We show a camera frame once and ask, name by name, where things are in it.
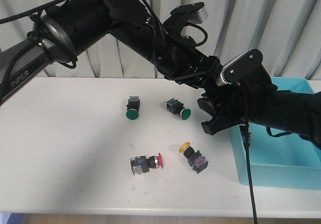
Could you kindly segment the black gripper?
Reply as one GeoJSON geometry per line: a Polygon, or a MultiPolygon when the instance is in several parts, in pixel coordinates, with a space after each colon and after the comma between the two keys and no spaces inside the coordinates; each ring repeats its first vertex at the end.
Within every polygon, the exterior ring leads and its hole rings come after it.
{"type": "Polygon", "coordinates": [[[197,103],[212,117],[201,123],[206,134],[214,135],[236,125],[249,127],[249,92],[240,84],[231,84],[218,93],[207,91],[197,103]]]}
{"type": "Polygon", "coordinates": [[[185,84],[195,89],[202,88],[207,92],[216,92],[218,89],[216,80],[223,69],[220,59],[216,56],[201,55],[193,63],[194,65],[189,65],[187,70],[174,76],[165,76],[165,79],[179,85],[185,84]]]}

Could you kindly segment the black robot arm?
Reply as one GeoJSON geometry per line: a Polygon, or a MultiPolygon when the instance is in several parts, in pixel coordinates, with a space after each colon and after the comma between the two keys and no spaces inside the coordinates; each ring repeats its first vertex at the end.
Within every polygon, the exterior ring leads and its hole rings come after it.
{"type": "Polygon", "coordinates": [[[168,80],[207,92],[219,86],[219,59],[205,56],[198,43],[181,35],[184,27],[199,28],[206,19],[202,2],[179,6],[161,22],[146,0],[54,0],[1,23],[23,17],[30,17],[33,30],[2,53],[1,102],[49,64],[74,69],[78,56],[107,34],[152,63],[168,80]]]}
{"type": "Polygon", "coordinates": [[[297,134],[320,148],[320,93],[278,90],[263,67],[214,92],[207,90],[198,105],[212,117],[202,123],[206,134],[254,123],[297,134]]]}

